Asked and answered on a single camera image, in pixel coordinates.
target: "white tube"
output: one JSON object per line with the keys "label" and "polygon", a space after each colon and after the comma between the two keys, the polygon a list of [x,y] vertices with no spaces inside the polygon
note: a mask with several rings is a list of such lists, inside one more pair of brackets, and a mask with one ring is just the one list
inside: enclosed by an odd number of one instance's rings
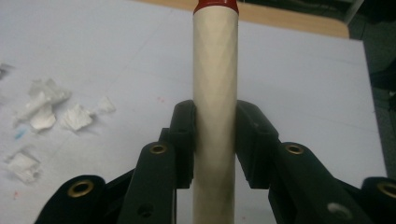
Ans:
{"label": "white tube", "polygon": [[233,223],[237,29],[238,14],[229,7],[194,14],[194,224]]}

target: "crumpled paper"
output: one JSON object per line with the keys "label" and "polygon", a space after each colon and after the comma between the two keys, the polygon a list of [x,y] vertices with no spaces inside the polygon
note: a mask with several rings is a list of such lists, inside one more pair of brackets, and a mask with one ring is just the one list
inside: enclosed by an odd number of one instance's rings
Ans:
{"label": "crumpled paper", "polygon": [[98,114],[110,114],[116,111],[116,107],[111,103],[108,97],[103,97],[98,102]]}
{"label": "crumpled paper", "polygon": [[70,98],[71,91],[57,86],[52,79],[39,79],[33,81],[29,95],[30,102],[17,112],[15,121],[30,120],[32,127],[39,131],[52,127],[56,121],[52,106]]}
{"label": "crumpled paper", "polygon": [[23,183],[28,184],[36,181],[39,174],[39,165],[39,161],[23,152],[18,152],[10,159],[7,169]]}
{"label": "crumpled paper", "polygon": [[93,112],[85,109],[82,105],[75,104],[73,107],[67,109],[62,117],[61,125],[68,130],[78,131],[92,123],[93,115]]}

